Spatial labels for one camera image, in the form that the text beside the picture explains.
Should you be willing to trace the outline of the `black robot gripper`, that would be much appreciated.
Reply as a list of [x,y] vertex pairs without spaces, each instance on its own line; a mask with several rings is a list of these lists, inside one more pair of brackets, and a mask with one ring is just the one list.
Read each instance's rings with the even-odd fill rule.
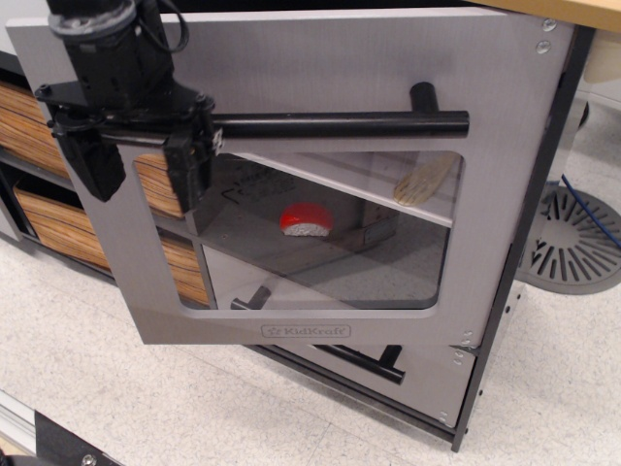
[[159,21],[53,21],[75,72],[71,82],[42,85],[38,98],[53,118],[56,140],[88,192],[108,202],[122,185],[122,159],[105,134],[137,140],[159,133],[171,187],[183,213],[195,209],[211,185],[211,162],[221,147],[213,101],[176,82],[174,54],[189,42],[180,23],[176,44]]

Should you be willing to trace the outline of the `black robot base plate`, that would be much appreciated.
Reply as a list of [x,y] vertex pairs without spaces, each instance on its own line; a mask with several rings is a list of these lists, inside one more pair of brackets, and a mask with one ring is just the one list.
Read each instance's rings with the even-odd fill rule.
[[38,411],[34,412],[37,456],[54,465],[118,466],[114,458]]

